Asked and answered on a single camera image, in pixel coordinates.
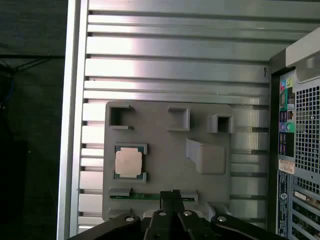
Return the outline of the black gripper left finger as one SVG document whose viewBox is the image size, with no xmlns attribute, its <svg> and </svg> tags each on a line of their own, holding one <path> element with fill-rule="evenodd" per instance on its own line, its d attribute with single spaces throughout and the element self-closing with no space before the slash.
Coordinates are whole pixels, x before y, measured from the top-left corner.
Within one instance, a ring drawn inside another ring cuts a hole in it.
<svg viewBox="0 0 320 240">
<path fill-rule="evenodd" d="M 140 218 L 132 211 L 78 233 L 70 240 L 165 240 L 170 238 L 174 216 L 174 191 L 160 193 L 160 209 Z"/>
</svg>

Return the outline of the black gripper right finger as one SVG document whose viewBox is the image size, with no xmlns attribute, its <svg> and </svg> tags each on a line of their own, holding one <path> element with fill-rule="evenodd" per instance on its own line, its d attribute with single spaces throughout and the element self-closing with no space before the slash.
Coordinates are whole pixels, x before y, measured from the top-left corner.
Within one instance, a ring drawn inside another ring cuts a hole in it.
<svg viewBox="0 0 320 240">
<path fill-rule="evenodd" d="M 284 240 L 285 237 L 252 225 L 228 214 L 216 214 L 211 220 L 185 209 L 181 192 L 173 193 L 173 212 L 188 240 Z"/>
</svg>

